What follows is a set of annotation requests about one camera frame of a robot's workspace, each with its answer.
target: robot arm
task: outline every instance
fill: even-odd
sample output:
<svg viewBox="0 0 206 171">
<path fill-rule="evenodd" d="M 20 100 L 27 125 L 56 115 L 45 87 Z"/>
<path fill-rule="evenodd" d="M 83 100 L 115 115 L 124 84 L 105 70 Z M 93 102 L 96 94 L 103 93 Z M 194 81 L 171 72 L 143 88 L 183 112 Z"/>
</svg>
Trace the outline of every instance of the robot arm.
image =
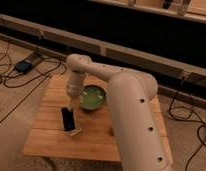
<svg viewBox="0 0 206 171">
<path fill-rule="evenodd" d="M 108 109 L 124 171 L 171 171 L 149 106 L 157 94 L 156 80 L 143 72 L 94 63 L 82 55 L 70 55 L 67 67 L 70 97 L 82 93 L 86 73 L 108 82 Z"/>
</svg>

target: wooden table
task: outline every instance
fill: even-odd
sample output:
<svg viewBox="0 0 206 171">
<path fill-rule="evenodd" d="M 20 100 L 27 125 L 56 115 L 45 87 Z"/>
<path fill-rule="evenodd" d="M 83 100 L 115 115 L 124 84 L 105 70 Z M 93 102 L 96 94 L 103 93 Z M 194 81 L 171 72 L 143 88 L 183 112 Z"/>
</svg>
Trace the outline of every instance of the wooden table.
<svg viewBox="0 0 206 171">
<path fill-rule="evenodd" d="M 66 107 L 68 76 L 53 76 L 40 104 L 33 127 L 23 149 L 25 155 L 42 157 L 63 157 L 103 161 L 120 161 L 115 137 L 111 134 L 111 122 L 107 105 L 100 110 L 87 113 L 78 106 L 74 109 L 76 121 L 83 131 L 70 137 L 64 131 L 61 108 Z M 85 85 L 95 84 L 106 89 L 107 83 L 89 76 Z M 168 136 L 157 98 L 151 101 L 156 123 L 158 123 L 168 160 L 173 163 Z M 44 158 L 54 168 L 49 158 Z"/>
</svg>

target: cable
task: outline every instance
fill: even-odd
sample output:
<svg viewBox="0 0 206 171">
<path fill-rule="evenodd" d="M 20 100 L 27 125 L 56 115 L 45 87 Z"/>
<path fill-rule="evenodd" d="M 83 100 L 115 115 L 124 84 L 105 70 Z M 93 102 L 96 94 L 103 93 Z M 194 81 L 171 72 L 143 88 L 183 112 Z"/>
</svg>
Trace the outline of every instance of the cable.
<svg viewBox="0 0 206 171">
<path fill-rule="evenodd" d="M 20 102 L 8 112 L 1 120 L 0 125 L 48 78 L 50 74 L 48 74 L 41 82 L 39 82 Z"/>
<path fill-rule="evenodd" d="M 202 80 L 204 80 L 204 79 L 206 79 L 206 76 L 205 76 L 204 78 L 201 78 L 201 79 L 198 79 L 198 80 L 194 81 L 193 83 L 197 83 L 197 82 L 202 81 Z M 190 122 L 190 123 L 198 123 L 198 124 L 201 124 L 201 125 L 198 127 L 198 129 L 197 129 L 197 137 L 198 137 L 198 139 L 199 139 L 199 141 L 200 141 L 200 145 L 197 147 L 197 149 L 195 150 L 195 152 L 194 152 L 194 153 L 191 155 L 191 157 L 188 159 L 188 161 L 187 161 L 187 163 L 186 163 L 186 165 L 185 165 L 185 171 L 187 171 L 187 170 L 188 170 L 188 167 L 189 167 L 189 164 L 191 163 L 192 159 L 197 155 L 197 153 L 201 150 L 201 148 L 202 148 L 203 146 L 206 147 L 206 122 L 203 121 L 203 119 L 200 117 L 200 115 L 199 115 L 197 112 L 194 111 L 194 106 L 196 106 L 196 105 L 195 105 L 194 99 L 192 98 L 191 92 L 189 92 L 189 99 L 190 99 L 190 101 L 191 101 L 191 106 L 192 106 L 192 108 L 188 108 L 188 107 L 186 107 L 186 106 L 173 107 L 174 101 L 176 100 L 177 96 L 179 95 L 179 92 L 180 92 L 180 90 L 181 90 L 184 82 L 185 82 L 185 79 L 183 78 L 183 79 L 181 80 L 181 84 L 180 84 L 179 88 L 177 89 L 176 93 L 174 94 L 174 96 L 173 96 L 173 98 L 172 98 L 172 101 L 171 101 L 171 103 L 170 103 L 170 106 L 169 106 L 169 109 L 168 109 L 167 112 L 168 112 L 169 116 L 170 116 L 173 120 L 175 120 L 175 121 Z M 187 117 L 182 117 L 182 116 L 178 116 L 178 115 L 172 113 L 172 111 L 173 111 L 174 109 L 180 109 L 180 108 L 181 108 L 181 109 L 186 109 L 186 110 L 188 110 L 188 111 L 190 112 L 189 115 L 188 115 Z M 197 120 L 190 119 L 193 115 L 195 115 L 195 116 L 197 117 Z M 204 136 L 203 138 L 200 136 L 202 129 L 204 129 L 204 132 L 205 132 L 205 136 Z"/>
<path fill-rule="evenodd" d="M 57 60 L 57 58 L 55 58 L 55 57 L 43 58 L 43 60 L 44 60 L 45 62 L 50 62 L 50 63 L 55 63 L 55 64 L 58 63 L 58 61 L 50 61 L 50 60 L 47 60 L 47 59 L 56 59 L 56 60 Z M 65 65 L 64 63 L 61 63 L 61 65 L 63 66 L 64 70 L 63 70 L 63 72 L 61 72 L 60 74 L 63 75 L 63 74 L 66 73 L 67 67 L 66 67 L 66 65 Z M 39 74 L 44 75 L 44 73 L 42 73 L 38 68 L 35 68 L 35 70 L 36 70 Z"/>
<path fill-rule="evenodd" d="M 12 71 L 8 74 L 8 76 L 5 77 L 5 79 L 4 79 L 4 81 L 3 81 L 3 85 L 4 85 L 5 87 L 7 87 L 7 88 L 19 88 L 19 87 L 23 87 L 23 86 L 25 86 L 25 85 L 27 85 L 27 84 L 35 81 L 36 79 L 38 79 L 38 78 L 40 78 L 40 77 L 42 77 L 42 76 L 44 76 L 44 75 L 46 75 L 46 74 L 49 74 L 49 73 L 51 73 L 52 71 L 58 69 L 58 68 L 60 67 L 60 65 L 61 65 L 61 60 L 59 60 L 59 63 L 58 63 L 58 65 L 57 65 L 55 68 L 52 68 L 52 69 L 50 69 L 50 70 L 48 70 L 48 71 L 46 71 L 46 72 L 44 72 L 44 73 L 42 73 L 42 74 L 34 77 L 34 78 L 32 78 L 31 80 L 29 80 L 29 81 L 27 81 L 27 82 L 25 82 L 25 83 L 23 83 L 23 84 L 15 85 L 15 86 L 13 86 L 13 85 L 8 85 L 8 84 L 7 84 L 7 82 L 8 82 L 9 80 L 13 79 L 12 77 L 10 77 L 10 75 L 13 73 L 13 70 L 12 70 Z"/>
</svg>

